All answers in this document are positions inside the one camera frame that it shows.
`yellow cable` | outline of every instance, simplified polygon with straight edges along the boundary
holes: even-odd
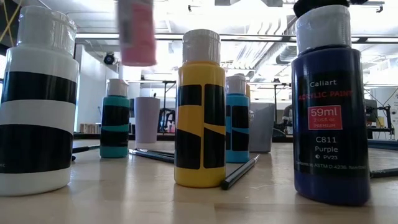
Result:
[[[7,15],[7,9],[6,9],[6,1],[4,1],[2,5],[3,5],[3,8],[4,8],[4,13],[6,15],[6,22],[9,23],[8,15]],[[10,35],[11,47],[13,47],[14,46],[14,41],[12,40],[11,29],[8,29],[8,34]]]
[[[23,1],[24,1],[24,0],[21,0],[21,1],[19,2],[17,9],[16,9],[15,12],[13,13],[13,15],[11,16],[10,22],[7,23],[6,29],[2,32],[2,34],[1,34],[1,36],[0,36],[0,42],[2,41],[2,39],[4,38],[4,36],[6,35],[7,30],[10,29],[10,26],[11,26],[12,22],[14,21],[14,18],[15,18],[15,16],[17,15],[18,9],[20,8],[20,6],[21,6],[21,4],[22,4]]]

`white bottle cap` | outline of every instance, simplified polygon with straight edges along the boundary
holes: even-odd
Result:
[[[226,94],[246,94],[246,77],[243,74],[236,74],[226,77]]]
[[[17,45],[34,45],[73,56],[75,37],[75,23],[61,12],[40,6],[21,9]]]
[[[124,96],[127,97],[127,89],[129,84],[118,78],[110,78],[108,86],[106,87],[107,96]]]
[[[182,62],[220,64],[220,36],[211,30],[191,30],[182,37]]]
[[[351,46],[349,10],[332,5],[312,9],[296,22],[298,54],[327,45]]]

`white paint bottle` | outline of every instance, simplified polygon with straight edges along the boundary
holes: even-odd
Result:
[[[76,26],[37,6],[23,7],[19,20],[0,105],[0,195],[47,192],[70,180]]]

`desk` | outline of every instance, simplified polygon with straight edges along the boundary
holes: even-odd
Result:
[[[74,146],[98,144],[76,141]],[[155,149],[172,151],[172,142]],[[296,194],[292,144],[272,152],[229,191],[175,185],[173,165],[129,156],[100,159],[77,154],[67,187],[27,197],[0,197],[1,224],[364,224],[398,223],[398,178],[372,180],[371,201],[361,208],[317,203]],[[370,150],[371,169],[398,167],[398,153]],[[238,165],[227,165],[231,172]]]

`black tape stripe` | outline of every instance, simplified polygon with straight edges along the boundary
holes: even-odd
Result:
[[[203,132],[203,166],[217,168],[225,166],[225,135],[205,128]]]
[[[225,136],[225,150],[231,150],[231,133],[226,132]]]
[[[232,130],[232,151],[248,151],[249,134]]]
[[[77,84],[69,79],[32,72],[7,72],[4,76],[1,103],[56,100],[76,104]]]
[[[249,128],[249,107],[233,106],[231,120],[233,128]]]
[[[178,88],[178,105],[201,105],[201,85],[185,85]]]
[[[200,169],[201,138],[177,129],[175,132],[175,165],[186,169]]]
[[[205,85],[205,123],[225,125],[225,97],[222,86]]]
[[[225,116],[231,116],[231,106],[230,105],[226,105],[225,106]]]
[[[120,126],[129,124],[130,109],[123,106],[103,106],[102,122],[103,126]]]
[[[99,143],[101,146],[127,147],[129,145],[129,132],[107,131],[101,129]]]
[[[73,135],[28,124],[0,125],[0,173],[47,172],[70,167]]]

